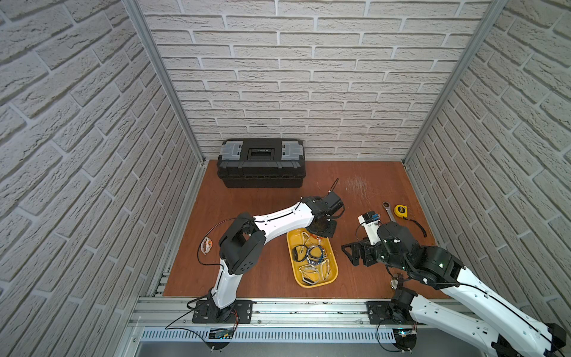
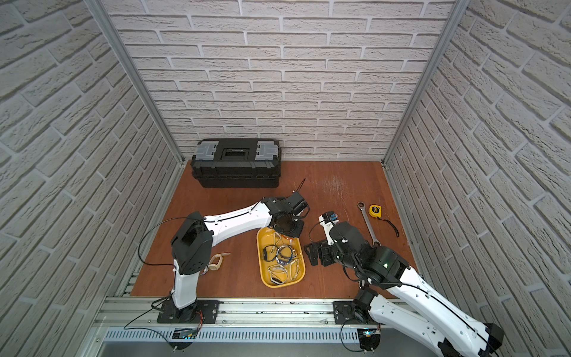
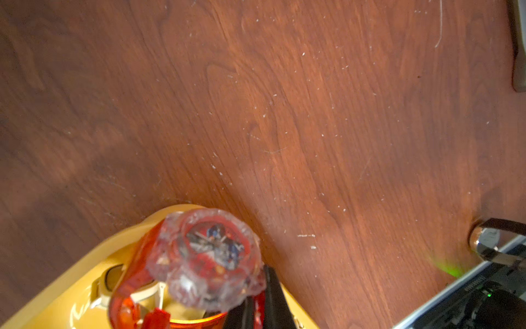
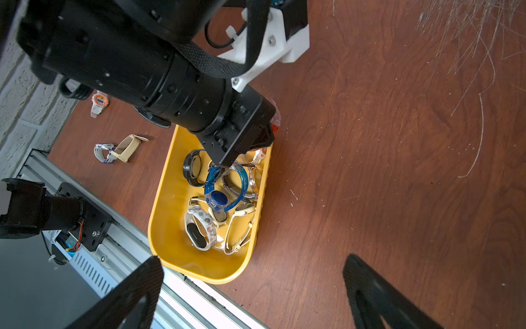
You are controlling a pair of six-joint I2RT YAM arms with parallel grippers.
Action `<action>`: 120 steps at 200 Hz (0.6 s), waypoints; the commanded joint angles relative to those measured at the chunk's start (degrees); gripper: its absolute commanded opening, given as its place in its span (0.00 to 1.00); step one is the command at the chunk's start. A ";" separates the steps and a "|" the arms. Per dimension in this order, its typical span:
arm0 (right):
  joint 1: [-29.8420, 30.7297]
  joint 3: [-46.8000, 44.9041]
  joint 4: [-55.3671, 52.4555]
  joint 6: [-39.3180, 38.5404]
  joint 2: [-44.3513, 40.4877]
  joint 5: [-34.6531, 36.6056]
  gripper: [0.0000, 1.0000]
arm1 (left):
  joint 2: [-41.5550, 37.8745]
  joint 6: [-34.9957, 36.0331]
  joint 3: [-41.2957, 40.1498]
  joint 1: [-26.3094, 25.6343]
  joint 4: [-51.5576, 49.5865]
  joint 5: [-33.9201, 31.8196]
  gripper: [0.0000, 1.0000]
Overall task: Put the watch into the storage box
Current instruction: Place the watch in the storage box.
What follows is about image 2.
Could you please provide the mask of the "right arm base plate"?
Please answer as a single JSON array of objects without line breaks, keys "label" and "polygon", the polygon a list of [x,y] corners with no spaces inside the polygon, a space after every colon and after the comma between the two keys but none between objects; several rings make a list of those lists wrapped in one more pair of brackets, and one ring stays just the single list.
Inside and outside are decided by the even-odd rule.
[{"label": "right arm base plate", "polygon": [[360,325],[381,325],[386,326],[385,322],[374,321],[369,312],[373,307],[373,302],[371,302],[367,310],[361,310],[361,315],[358,316],[356,312],[358,309],[352,301],[348,300],[335,300],[332,302],[333,307],[333,317],[335,324],[342,325],[343,323],[348,324],[360,324]]}]

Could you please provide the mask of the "blue transparent watch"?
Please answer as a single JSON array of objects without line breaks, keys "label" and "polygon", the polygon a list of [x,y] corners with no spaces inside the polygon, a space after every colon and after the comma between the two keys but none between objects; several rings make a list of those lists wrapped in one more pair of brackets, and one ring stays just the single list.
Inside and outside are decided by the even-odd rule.
[{"label": "blue transparent watch", "polygon": [[288,266],[297,258],[297,254],[292,245],[281,245],[277,250],[276,260],[282,266]]}]

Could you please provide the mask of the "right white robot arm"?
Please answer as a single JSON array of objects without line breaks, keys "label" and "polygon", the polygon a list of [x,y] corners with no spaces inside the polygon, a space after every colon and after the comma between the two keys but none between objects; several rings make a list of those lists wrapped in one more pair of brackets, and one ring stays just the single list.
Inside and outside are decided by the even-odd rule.
[{"label": "right white robot arm", "polygon": [[332,212],[318,223],[327,239],[326,256],[355,273],[355,320],[392,327],[438,356],[492,356],[501,348],[500,326],[463,312],[394,250],[370,245],[356,227]]}]

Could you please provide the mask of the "black digital watch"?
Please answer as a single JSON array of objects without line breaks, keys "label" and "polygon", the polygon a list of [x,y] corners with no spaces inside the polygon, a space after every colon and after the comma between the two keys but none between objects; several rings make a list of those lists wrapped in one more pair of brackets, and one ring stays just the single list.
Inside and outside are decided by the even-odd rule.
[{"label": "black digital watch", "polygon": [[275,261],[279,253],[279,247],[277,245],[267,245],[263,248],[263,260],[265,262]]}]

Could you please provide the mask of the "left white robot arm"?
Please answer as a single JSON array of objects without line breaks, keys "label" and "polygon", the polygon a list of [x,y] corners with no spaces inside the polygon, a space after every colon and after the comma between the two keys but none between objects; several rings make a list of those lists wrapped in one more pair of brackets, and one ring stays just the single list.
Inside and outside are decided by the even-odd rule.
[{"label": "left white robot arm", "polygon": [[167,321],[190,322],[196,316],[196,290],[200,273],[207,267],[214,246],[247,231],[272,228],[278,234],[299,238],[309,204],[297,192],[288,197],[263,198],[246,208],[203,217],[190,214],[171,240],[174,286],[165,309]]}]

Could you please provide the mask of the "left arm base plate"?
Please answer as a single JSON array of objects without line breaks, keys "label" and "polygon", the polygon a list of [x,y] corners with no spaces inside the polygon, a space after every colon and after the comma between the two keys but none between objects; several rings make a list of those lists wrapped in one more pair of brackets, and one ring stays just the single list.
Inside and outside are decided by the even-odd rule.
[{"label": "left arm base plate", "polygon": [[219,300],[197,300],[190,306],[178,309],[172,298],[159,308],[159,324],[214,324],[219,311]]}]

